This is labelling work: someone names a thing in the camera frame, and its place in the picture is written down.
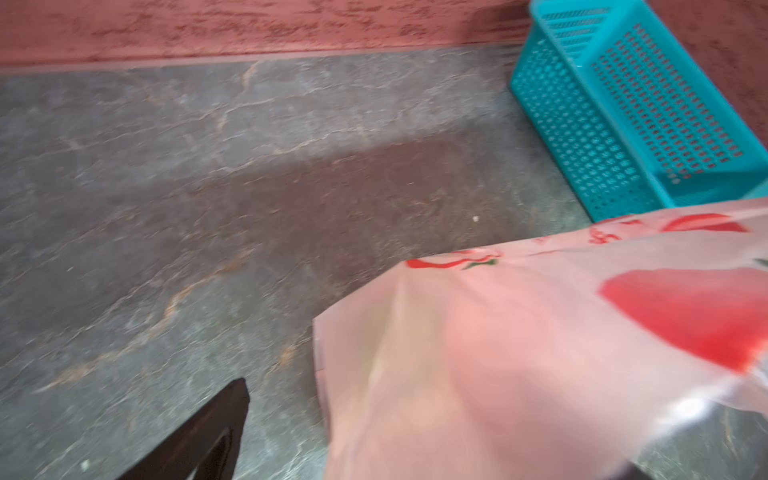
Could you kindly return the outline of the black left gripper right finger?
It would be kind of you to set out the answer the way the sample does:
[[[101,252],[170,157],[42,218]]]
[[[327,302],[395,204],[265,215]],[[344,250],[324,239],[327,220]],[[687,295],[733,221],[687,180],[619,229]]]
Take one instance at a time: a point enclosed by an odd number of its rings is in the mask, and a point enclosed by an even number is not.
[[[652,480],[652,477],[640,469],[636,464],[627,462],[620,466],[615,472],[607,475],[605,480]]]

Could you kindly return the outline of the pink plastic bag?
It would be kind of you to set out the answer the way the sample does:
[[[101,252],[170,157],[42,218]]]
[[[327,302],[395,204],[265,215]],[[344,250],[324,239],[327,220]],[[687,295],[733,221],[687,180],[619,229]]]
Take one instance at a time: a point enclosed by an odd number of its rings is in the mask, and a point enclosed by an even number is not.
[[[313,322],[328,479],[609,479],[767,410],[767,202],[401,262]]]

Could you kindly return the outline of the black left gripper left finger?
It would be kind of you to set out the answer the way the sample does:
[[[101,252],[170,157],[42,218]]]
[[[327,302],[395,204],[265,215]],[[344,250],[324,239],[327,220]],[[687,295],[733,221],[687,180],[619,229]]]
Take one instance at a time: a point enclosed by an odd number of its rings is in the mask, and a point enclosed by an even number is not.
[[[231,479],[249,403],[246,380],[231,381],[120,480]]]

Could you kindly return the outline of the teal plastic perforated basket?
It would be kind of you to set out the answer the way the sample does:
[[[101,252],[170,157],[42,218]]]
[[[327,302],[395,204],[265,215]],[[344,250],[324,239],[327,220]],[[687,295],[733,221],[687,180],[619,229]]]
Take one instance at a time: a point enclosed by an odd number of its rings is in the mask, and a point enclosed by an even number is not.
[[[529,9],[510,87],[593,221],[766,195],[766,150],[646,3]]]

